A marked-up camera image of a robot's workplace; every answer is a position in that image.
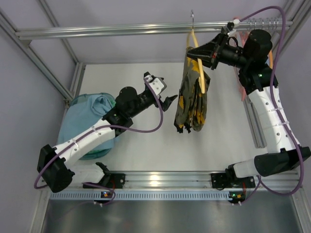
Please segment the cream yellow hanger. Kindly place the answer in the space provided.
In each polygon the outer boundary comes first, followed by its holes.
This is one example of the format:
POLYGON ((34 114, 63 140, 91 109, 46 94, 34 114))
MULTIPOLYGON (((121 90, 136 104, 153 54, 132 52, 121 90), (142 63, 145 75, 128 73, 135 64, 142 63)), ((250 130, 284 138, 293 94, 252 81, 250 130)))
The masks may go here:
MULTIPOLYGON (((192 37, 192 40, 194 42, 194 46, 195 48, 197 48, 199 46, 197 38, 195 36, 194 33, 194 12, 193 10, 191 10, 190 12, 190 17, 191 17, 191 31, 188 33, 187 35, 187 40, 186 40, 186 45, 187 47, 190 45, 190 38, 192 37)), ((202 64, 202 60, 197 58, 197 66, 198 66, 198 70, 199 70, 199 78, 198 78, 198 82, 200 85, 200 89, 201 89, 201 93, 204 94, 206 93, 206 85, 205 85, 205 76, 204 76, 204 70, 203 70, 203 64, 202 64)))

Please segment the camouflage trousers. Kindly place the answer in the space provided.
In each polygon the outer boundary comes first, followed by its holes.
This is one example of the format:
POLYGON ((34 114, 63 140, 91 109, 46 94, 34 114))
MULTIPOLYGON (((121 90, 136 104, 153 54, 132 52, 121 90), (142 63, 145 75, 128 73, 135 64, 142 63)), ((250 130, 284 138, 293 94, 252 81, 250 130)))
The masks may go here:
POLYGON ((207 116, 207 93, 199 85, 197 61, 185 57, 182 82, 179 89, 174 126, 178 133, 201 131, 207 116))

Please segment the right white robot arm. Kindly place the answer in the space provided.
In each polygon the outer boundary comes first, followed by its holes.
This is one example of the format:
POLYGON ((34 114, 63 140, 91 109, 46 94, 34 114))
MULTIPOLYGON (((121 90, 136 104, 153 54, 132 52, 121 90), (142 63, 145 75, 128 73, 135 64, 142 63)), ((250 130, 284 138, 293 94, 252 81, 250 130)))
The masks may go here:
POLYGON ((239 80, 255 107, 267 142, 267 153, 230 165, 226 173, 233 180, 260 175, 268 177, 297 168, 311 156, 292 133, 279 99, 278 81, 266 64, 273 46, 265 30, 252 30, 243 47, 231 46, 230 37, 218 34, 210 42, 191 49, 187 56, 201 59, 203 66, 215 69, 219 63, 237 67, 239 80))

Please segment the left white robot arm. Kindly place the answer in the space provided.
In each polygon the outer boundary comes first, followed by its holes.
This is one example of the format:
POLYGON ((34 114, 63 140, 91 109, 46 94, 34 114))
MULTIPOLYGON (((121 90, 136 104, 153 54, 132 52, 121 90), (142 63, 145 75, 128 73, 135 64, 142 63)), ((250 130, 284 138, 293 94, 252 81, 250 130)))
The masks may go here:
POLYGON ((77 165, 76 162, 93 149, 131 131, 133 117, 154 105, 162 115, 177 98, 176 95, 162 101, 162 88, 148 88, 138 94, 133 87, 125 87, 115 98, 115 104, 87 129, 54 147, 41 148, 37 171, 45 186, 54 193, 63 191, 75 183, 84 186, 106 186, 110 179, 108 168, 101 162, 77 165))

